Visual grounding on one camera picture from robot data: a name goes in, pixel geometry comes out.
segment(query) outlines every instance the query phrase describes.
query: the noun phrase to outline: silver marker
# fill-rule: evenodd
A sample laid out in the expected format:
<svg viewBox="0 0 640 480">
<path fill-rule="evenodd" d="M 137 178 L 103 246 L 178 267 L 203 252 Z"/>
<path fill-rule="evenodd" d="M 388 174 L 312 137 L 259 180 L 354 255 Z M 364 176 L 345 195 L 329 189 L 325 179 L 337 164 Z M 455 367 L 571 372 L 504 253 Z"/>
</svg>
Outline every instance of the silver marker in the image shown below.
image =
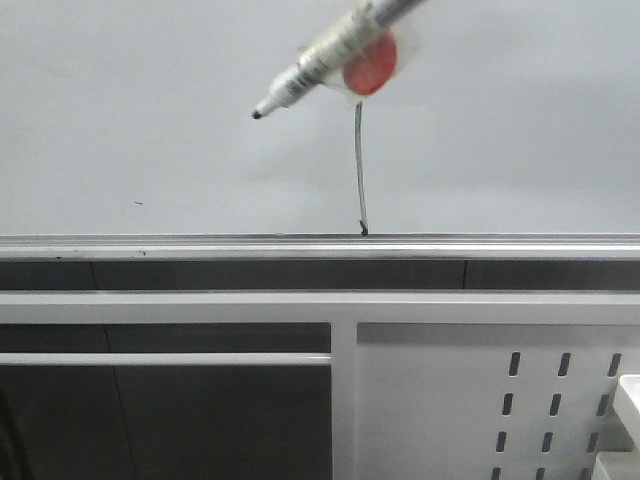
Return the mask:
<svg viewBox="0 0 640 480">
<path fill-rule="evenodd" d="M 289 107 L 424 0 L 365 0 L 320 35 L 271 83 L 253 118 Z"/>
</svg>

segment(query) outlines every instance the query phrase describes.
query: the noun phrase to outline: black panel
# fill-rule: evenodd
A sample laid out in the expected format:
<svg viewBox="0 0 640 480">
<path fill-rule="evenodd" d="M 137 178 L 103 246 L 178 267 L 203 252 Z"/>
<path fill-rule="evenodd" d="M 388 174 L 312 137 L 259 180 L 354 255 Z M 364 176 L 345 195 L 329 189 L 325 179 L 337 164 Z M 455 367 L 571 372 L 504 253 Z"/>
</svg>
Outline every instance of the black panel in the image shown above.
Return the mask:
<svg viewBox="0 0 640 480">
<path fill-rule="evenodd" d="M 0 351 L 108 349 L 101 326 L 20 325 L 0 327 Z M 14 470 L 23 454 L 35 480 L 133 480 L 112 368 L 1 367 L 0 396 Z"/>
<path fill-rule="evenodd" d="M 330 480 L 328 367 L 117 368 L 139 480 Z"/>
<path fill-rule="evenodd" d="M 0 262 L 0 290 L 92 290 L 88 262 Z"/>
<path fill-rule="evenodd" d="M 0 352 L 106 352 L 101 325 L 0 325 Z"/>
<path fill-rule="evenodd" d="M 330 352 L 329 324 L 111 325 L 113 352 Z"/>
<path fill-rule="evenodd" d="M 637 290 L 640 288 L 640 262 L 470 261 L 465 288 Z"/>
<path fill-rule="evenodd" d="M 97 262 L 101 290 L 462 288 L 463 261 Z"/>
<path fill-rule="evenodd" d="M 2 367 L 0 388 L 35 480 L 133 480 L 113 370 Z"/>
</svg>

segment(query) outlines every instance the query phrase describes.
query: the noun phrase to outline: white metal frame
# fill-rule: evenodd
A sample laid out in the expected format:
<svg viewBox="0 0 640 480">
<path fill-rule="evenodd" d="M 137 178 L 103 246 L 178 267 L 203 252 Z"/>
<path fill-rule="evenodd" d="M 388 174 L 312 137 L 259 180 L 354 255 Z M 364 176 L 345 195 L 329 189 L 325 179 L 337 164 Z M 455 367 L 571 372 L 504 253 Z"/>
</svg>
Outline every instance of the white metal frame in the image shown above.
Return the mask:
<svg viewBox="0 0 640 480">
<path fill-rule="evenodd" d="M 640 294 L 630 293 L 2 293 L 0 323 L 158 324 L 241 322 L 329 323 L 334 479 L 355 474 L 357 327 L 361 323 L 640 325 Z M 3 354 L 0 363 L 46 360 Z M 48 357 L 87 364 L 131 362 L 114 354 Z M 186 357 L 153 357 L 169 364 Z M 255 359 L 256 354 L 242 357 Z M 301 354 L 296 362 L 306 361 Z"/>
</svg>

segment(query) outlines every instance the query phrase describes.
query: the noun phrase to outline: red dot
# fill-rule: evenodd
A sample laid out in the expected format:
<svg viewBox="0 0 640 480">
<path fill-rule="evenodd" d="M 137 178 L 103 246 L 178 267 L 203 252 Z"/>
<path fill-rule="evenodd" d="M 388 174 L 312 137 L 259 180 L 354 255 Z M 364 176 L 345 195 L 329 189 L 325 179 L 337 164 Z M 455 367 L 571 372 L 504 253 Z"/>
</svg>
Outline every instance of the red dot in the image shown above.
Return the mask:
<svg viewBox="0 0 640 480">
<path fill-rule="evenodd" d="M 342 77 L 354 93 L 371 95 L 393 76 L 397 63 L 396 39 L 391 32 L 386 32 L 344 65 Z"/>
</svg>

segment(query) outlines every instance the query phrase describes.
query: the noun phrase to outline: slotted panel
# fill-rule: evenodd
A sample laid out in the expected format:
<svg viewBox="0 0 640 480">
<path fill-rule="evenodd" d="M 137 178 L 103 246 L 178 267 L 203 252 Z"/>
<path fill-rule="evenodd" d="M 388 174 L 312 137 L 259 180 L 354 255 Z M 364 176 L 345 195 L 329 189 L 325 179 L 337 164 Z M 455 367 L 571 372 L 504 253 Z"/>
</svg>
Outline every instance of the slotted panel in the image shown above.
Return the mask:
<svg viewBox="0 0 640 480">
<path fill-rule="evenodd" d="M 583 479 L 632 448 L 609 399 L 639 347 L 630 326 L 360 324 L 357 478 Z"/>
</svg>

